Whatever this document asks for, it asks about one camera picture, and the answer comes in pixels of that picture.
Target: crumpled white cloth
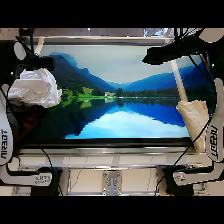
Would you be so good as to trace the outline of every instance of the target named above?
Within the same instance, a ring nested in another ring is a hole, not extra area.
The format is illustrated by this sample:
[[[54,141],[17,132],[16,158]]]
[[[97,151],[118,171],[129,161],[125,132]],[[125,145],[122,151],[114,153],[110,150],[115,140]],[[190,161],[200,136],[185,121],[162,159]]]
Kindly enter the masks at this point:
[[[8,99],[44,108],[60,103],[62,90],[57,90],[54,76],[47,69],[24,70],[9,90]]]
[[[192,102],[180,101],[177,110],[181,113],[193,141],[209,119],[206,102],[198,100]],[[205,152],[205,134],[206,129],[194,143],[196,151],[200,153]]]

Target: wire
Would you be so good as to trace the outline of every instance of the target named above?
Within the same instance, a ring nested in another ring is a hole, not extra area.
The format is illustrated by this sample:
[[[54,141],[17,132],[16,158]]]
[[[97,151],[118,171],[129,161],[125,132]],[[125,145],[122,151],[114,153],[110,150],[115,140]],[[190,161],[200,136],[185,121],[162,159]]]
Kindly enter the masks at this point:
[[[46,155],[46,157],[48,158],[48,161],[49,161],[50,166],[51,166],[51,170],[52,170],[52,172],[53,172],[53,166],[52,166],[52,163],[51,163],[51,160],[50,160],[49,155],[45,152],[44,149],[42,149],[42,148],[40,147],[39,144],[37,144],[37,145],[39,146],[39,148],[42,150],[42,152],[43,152],[43,153]],[[62,190],[61,190],[61,187],[60,187],[60,184],[59,184],[59,183],[58,183],[58,188],[59,188],[59,190],[60,190],[61,195],[64,196],[63,193],[62,193]]]
[[[175,40],[179,41],[179,36],[177,34],[177,30],[176,32],[174,32],[175,34]],[[216,89],[215,89],[215,84],[214,82],[212,82],[211,80],[209,80],[207,78],[207,75],[200,69],[200,67],[195,63],[195,61],[193,60],[193,58],[191,56],[189,56],[189,58],[191,59],[192,63],[196,66],[196,68],[204,75],[204,77],[207,79],[207,81],[211,84],[214,92],[215,92],[215,103],[214,103],[214,107],[213,107],[213,114],[215,113],[215,109],[216,109],[216,101],[217,101],[217,94],[216,94]],[[206,129],[206,127],[210,124],[213,114],[209,117],[207,123],[205,124],[205,126],[202,128],[201,132],[199,133],[199,135],[194,139],[194,141],[191,142],[191,144],[184,150],[184,152],[180,155],[180,157],[176,160],[176,162],[166,171],[166,173],[162,176],[162,178],[159,180],[159,182],[156,185],[156,189],[155,189],[155,194],[154,196],[156,196],[157,190],[158,190],[158,186],[159,184],[162,182],[162,180],[166,177],[166,175],[176,166],[176,164],[180,161],[180,159],[186,154],[186,152],[193,146],[193,144],[200,138],[200,136],[202,135],[202,133],[204,132],[204,130]]]
[[[81,172],[85,169],[85,166],[86,166],[86,163],[87,163],[87,160],[88,160],[89,157],[86,158],[86,162],[84,164],[84,167],[79,171],[78,175],[77,175],[77,178],[76,178],[76,181],[75,183],[72,185],[71,187],[71,178],[69,180],[69,185],[70,185],[70,190],[69,190],[69,193],[72,191],[72,189],[75,187],[75,185],[77,184],[78,182],[78,179],[79,179],[79,175],[81,174]]]

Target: blue mountain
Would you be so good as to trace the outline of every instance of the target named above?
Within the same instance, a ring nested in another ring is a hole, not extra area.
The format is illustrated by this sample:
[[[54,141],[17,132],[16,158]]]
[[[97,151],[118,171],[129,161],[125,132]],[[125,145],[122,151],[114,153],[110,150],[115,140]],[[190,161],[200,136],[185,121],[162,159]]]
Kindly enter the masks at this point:
[[[199,67],[205,71],[204,64]],[[195,66],[179,69],[183,85],[185,88],[198,88],[209,86],[208,81]],[[176,88],[174,73],[156,74],[142,80],[135,81],[124,87],[125,91],[160,90]]]
[[[108,91],[108,92],[116,92],[116,88],[109,85],[103,79],[91,74],[87,68],[80,69],[78,67],[77,62],[75,61],[74,57],[70,56],[69,54],[60,53],[60,52],[52,52],[50,56],[63,57],[70,64],[70,67],[71,66],[73,67],[74,71],[85,76],[88,79],[88,81],[90,81],[92,83],[92,85],[94,85],[100,89],[103,89],[105,91]]]
[[[129,84],[131,84],[131,82],[124,82],[124,83],[108,82],[108,83],[116,89],[118,89],[118,88],[124,89]]]

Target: logo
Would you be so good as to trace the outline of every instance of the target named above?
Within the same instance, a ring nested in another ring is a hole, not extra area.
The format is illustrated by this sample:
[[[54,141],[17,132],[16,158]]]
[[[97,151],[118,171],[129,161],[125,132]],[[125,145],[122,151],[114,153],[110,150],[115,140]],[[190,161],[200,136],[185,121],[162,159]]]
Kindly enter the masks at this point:
[[[215,126],[211,126],[213,129],[210,132],[210,149],[211,154],[218,159],[218,152],[217,152],[217,135],[218,135],[218,128]]]
[[[2,134],[1,158],[6,159],[6,156],[7,156],[7,146],[8,146],[7,131],[3,131],[1,129],[1,134]]]

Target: beige cloth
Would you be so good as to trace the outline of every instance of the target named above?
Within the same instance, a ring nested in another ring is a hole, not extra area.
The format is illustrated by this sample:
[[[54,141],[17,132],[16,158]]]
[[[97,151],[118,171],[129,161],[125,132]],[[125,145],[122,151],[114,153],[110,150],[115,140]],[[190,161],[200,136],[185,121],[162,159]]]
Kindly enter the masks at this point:
[[[181,113],[193,141],[209,119],[206,102],[198,100],[192,102],[180,101],[177,105],[177,110]],[[194,143],[198,152],[205,152],[205,134],[206,129]]]

